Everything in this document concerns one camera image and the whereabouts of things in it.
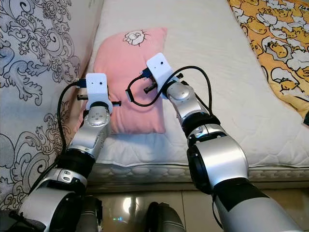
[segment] black wire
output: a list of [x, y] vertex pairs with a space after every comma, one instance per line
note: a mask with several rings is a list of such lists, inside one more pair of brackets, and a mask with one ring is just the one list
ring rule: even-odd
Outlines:
[[222, 224], [219, 222], [219, 219], [217, 218], [216, 214], [214, 213], [213, 203], [214, 203], [215, 198], [216, 198], [216, 195], [214, 194], [213, 197], [212, 197], [212, 214], [213, 214], [214, 219], [216, 220], [218, 226], [220, 226], [220, 228], [223, 230]]
[[24, 225], [30, 227], [30, 228], [32, 229], [31, 231], [41, 231], [41, 230], [39, 230], [39, 229], [37, 228], [36, 225], [34, 225], [34, 224], [28, 222], [27, 219], [24, 218], [23, 212], [21, 212], [20, 215], [19, 215], [16, 211], [12, 210], [12, 211], [9, 213], [9, 217], [12, 218], [13, 220], [16, 220], [16, 222], [15, 222], [12, 226], [10, 226], [10, 228], [9, 228], [8, 230], [6, 230], [6, 231], [8, 231], [8, 232], [9, 232], [9, 231], [16, 231], [16, 228], [14, 228], [14, 227], [15, 227], [18, 223], [22, 223], [22, 224], [24, 224]]
[[[62, 103], [62, 99], [64, 97], [64, 94], [68, 91], [68, 89], [72, 86], [77, 86], [78, 82], [73, 82], [70, 83], [69, 85], [67, 85], [64, 90], [61, 92], [59, 100], [58, 100], [58, 106], [57, 106], [57, 122], [58, 122], [58, 127], [59, 127], [59, 133], [60, 133], [60, 137], [61, 137], [61, 141], [62, 141], [62, 149], [61, 149], [61, 153], [60, 156], [63, 155], [67, 149], [67, 142], [66, 142], [66, 138], [64, 136], [63, 133], [63, 129], [62, 129], [62, 124], [61, 124], [61, 103]], [[35, 187], [39, 184], [39, 182], [46, 176], [46, 174], [52, 170], [56, 165], [58, 164], [58, 158], [55, 159], [55, 161], [47, 168], [45, 169], [40, 176], [38, 177], [38, 179], [34, 182], [34, 184], [32, 185], [29, 194], [32, 193], [32, 191], [35, 189]]]
[[[172, 78], [173, 76], [175, 76], [177, 73], [179, 73], [179, 72], [181, 72], [181, 71], [183, 71], [183, 70], [186, 70], [186, 69], [196, 69], [196, 70], [200, 71], [200, 72], [203, 74], [203, 76], [205, 77], [205, 79], [206, 79], [206, 81], [207, 81], [208, 96], [209, 96], [209, 103], [208, 103], [208, 106], [209, 106], [208, 108], [209, 108], [209, 109], [208, 109], [208, 111], [209, 111], [209, 114], [212, 116], [213, 114], [212, 114], [211, 83], [210, 83], [210, 81], [209, 81], [209, 78], [208, 78], [207, 74], [206, 74], [206, 73], [204, 72], [204, 70], [202, 70], [200, 67], [197, 67], [197, 66], [185, 66], [185, 67], [182, 67], [182, 68], [176, 70], [171, 76], [169, 76], [169, 78], [166, 80], [166, 82], [164, 83], [163, 86], [165, 86], [165, 85], [171, 80], [171, 78]], [[143, 78], [142, 76], [139, 76], [139, 77], [133, 79], [133, 80], [130, 82], [130, 84], [128, 85], [127, 89], [130, 89], [131, 86], [132, 86], [132, 84], [133, 84], [135, 81], [137, 81], [137, 80], [139, 80], [139, 79], [142, 79], [142, 78]], [[132, 101], [134, 104], [136, 104], [136, 105], [138, 105], [138, 106], [141, 106], [141, 107], [150, 106], [150, 105], [154, 104], [155, 101], [159, 98], [160, 94], [161, 94], [162, 91], [163, 91], [163, 86], [162, 86], [162, 88], [159, 90], [159, 92], [157, 93], [156, 97], [155, 97], [150, 103], [148, 103], [148, 104], [140, 104], [140, 103], [136, 102], [134, 99], [131, 99], [131, 101]], [[198, 100], [202, 103], [202, 105], [203, 105], [204, 107], [206, 106], [200, 98], [198, 98]]]
[[209, 111], [208, 106], [203, 102], [203, 100], [195, 93], [195, 97], [197, 98], [197, 100], [206, 108], [206, 110]]
[[64, 136], [62, 124], [61, 124], [61, 103], [62, 103], [62, 99], [64, 97], [64, 94], [68, 91], [68, 89], [71, 88], [72, 86], [76, 86], [76, 85], [78, 85], [78, 82], [73, 82], [73, 83], [70, 83], [69, 85], [67, 85], [64, 88], [64, 90], [62, 91], [62, 93], [60, 94], [59, 101], [58, 101], [57, 122], [58, 122], [59, 133], [60, 133], [61, 141], [62, 141], [62, 150], [61, 150], [60, 155], [63, 155], [65, 153], [66, 149], [67, 149], [66, 137]]

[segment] tiled floor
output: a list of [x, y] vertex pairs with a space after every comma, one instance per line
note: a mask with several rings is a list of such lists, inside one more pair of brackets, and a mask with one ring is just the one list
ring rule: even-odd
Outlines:
[[[309, 189], [264, 190], [298, 225], [309, 231]], [[137, 192], [97, 195], [103, 201], [105, 232], [144, 231], [144, 219], [151, 202], [166, 202], [176, 210], [187, 232], [222, 231], [211, 210], [211, 197], [199, 191]]]

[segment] yellow blanket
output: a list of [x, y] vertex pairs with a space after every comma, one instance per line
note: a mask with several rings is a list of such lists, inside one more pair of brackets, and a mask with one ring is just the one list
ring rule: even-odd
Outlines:
[[309, 4], [296, 0], [229, 0], [267, 80], [309, 125]]

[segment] mattress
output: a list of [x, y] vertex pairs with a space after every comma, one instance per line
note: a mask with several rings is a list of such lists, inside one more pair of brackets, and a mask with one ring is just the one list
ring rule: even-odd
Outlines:
[[[277, 174], [262, 174], [261, 179], [272, 179], [278, 172], [283, 172], [281, 180], [295, 175], [309, 179], [309, 128], [270, 89], [225, 0], [105, 0], [87, 71], [92, 72], [96, 52], [105, 38], [158, 26], [168, 28], [163, 53], [173, 69], [196, 65], [208, 74], [213, 112], [243, 148], [251, 177], [258, 179], [254, 173], [270, 168]], [[208, 102], [203, 77], [190, 70], [183, 74]], [[93, 180], [152, 181], [149, 174], [164, 172], [171, 182], [190, 181], [185, 135], [171, 103], [165, 100], [163, 107], [166, 133], [111, 135], [98, 157]]]

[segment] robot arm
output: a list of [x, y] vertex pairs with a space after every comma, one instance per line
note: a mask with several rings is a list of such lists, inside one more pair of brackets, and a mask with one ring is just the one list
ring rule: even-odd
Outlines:
[[248, 162], [240, 145], [177, 79], [162, 54], [147, 62], [158, 90], [170, 100], [187, 137], [187, 157], [195, 186], [211, 194], [226, 232], [300, 232], [286, 212], [248, 180]]
[[15, 224], [7, 225], [4, 231], [75, 231], [83, 209], [88, 175], [111, 133], [112, 103], [108, 99], [106, 76], [88, 74], [86, 85], [89, 113], [84, 124], [59, 158], [57, 167], [26, 198], [18, 214], [13, 215], [16, 222], [11, 221]]

